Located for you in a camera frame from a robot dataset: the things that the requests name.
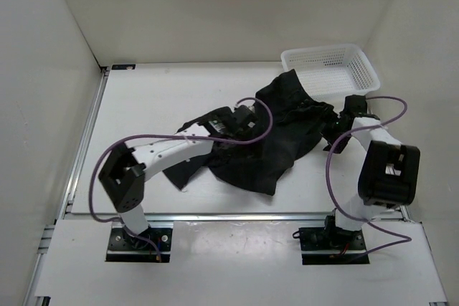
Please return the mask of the black trousers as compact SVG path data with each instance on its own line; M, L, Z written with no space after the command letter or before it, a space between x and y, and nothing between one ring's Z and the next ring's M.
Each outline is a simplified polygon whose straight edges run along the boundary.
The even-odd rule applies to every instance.
M245 135L231 133L234 140L268 135L252 145L214 143L212 152L178 163L164 171L182 189L200 168L207 167L219 180L232 186L275 194L278 179L295 161L309 153L322 139L321 131L333 115L333 105L317 102L304 90L295 70L284 72L255 97L255 127Z

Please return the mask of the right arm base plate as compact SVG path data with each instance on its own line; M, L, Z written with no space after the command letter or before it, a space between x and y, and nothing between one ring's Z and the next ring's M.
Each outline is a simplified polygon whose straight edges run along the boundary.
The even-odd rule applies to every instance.
M300 227L292 233L300 242L302 265L369 264L362 230L349 231L335 225L328 215L320 227Z

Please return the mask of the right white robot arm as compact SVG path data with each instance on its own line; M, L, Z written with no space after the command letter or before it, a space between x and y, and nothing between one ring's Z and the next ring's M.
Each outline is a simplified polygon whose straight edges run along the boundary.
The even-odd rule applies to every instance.
M415 198L420 149L395 139L386 125L368 112L366 97L349 95L343 110L334 114L322 131L327 142L327 168L351 138L366 152L356 193L344 205L329 194L335 209L326 217L322 240L330 248L350 243L364 224L387 209L410 205Z

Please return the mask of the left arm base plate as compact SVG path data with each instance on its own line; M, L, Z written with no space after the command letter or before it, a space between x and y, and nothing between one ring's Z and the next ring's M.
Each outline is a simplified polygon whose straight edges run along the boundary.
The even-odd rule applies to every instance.
M141 234L149 242L131 236L123 225L110 229L105 254L107 262L123 263L169 263L173 227L153 226Z

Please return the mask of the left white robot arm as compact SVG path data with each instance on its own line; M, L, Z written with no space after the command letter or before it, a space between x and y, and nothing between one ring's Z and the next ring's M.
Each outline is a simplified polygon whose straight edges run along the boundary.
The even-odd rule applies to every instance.
M142 207L147 181L180 164L189 168L191 159L207 158L218 148L226 150L247 141L259 141L253 133L256 125L253 106L221 107L191 120L173 135L144 135L153 142L128 146L125 139L109 148L94 177L118 213L126 241L135 249L144 248L150 241Z

